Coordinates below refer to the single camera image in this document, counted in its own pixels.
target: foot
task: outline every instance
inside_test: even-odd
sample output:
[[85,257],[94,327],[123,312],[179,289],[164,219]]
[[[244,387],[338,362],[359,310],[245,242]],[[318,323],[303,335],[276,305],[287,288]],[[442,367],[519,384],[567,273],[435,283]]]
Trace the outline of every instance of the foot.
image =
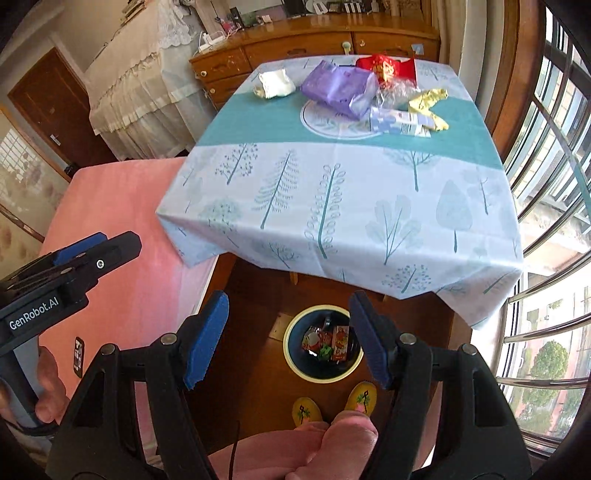
[[300,397],[294,402],[291,409],[291,417],[296,427],[311,421],[322,421],[322,413],[318,405],[308,397]]
[[373,383],[358,383],[349,395],[345,410],[360,411],[369,417],[374,411],[377,398],[378,391]]

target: wooden dresser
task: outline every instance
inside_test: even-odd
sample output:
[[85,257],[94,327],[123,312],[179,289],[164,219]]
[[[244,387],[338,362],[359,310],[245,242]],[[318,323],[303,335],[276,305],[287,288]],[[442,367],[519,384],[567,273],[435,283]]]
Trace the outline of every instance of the wooden dresser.
[[191,65],[220,109],[261,63],[313,55],[385,53],[437,61],[439,34],[417,20],[389,14],[308,15],[259,25],[193,57]]

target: purple package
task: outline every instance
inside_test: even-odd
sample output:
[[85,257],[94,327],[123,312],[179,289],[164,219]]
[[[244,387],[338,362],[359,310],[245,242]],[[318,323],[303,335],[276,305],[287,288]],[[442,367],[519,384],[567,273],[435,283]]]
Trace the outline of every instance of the purple package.
[[308,98],[356,120],[367,113],[378,88],[374,72],[325,60],[301,84],[301,92]]

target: yellow package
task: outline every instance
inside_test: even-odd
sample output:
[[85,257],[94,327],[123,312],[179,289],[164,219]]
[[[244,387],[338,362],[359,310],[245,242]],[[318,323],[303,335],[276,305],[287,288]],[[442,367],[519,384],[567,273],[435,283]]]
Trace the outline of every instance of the yellow package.
[[429,109],[435,105],[439,100],[445,100],[447,98],[447,90],[443,88],[434,88],[421,93],[418,97],[408,102],[408,111],[410,113],[421,113],[430,118],[433,118],[435,122],[435,130],[447,130],[449,125],[447,122]]

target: door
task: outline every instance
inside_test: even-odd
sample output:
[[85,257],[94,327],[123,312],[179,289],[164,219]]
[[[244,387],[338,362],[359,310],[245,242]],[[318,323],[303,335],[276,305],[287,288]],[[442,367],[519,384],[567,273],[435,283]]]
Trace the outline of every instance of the door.
[[8,97],[66,162],[89,167],[116,161],[90,125],[86,91],[55,48],[25,74]]

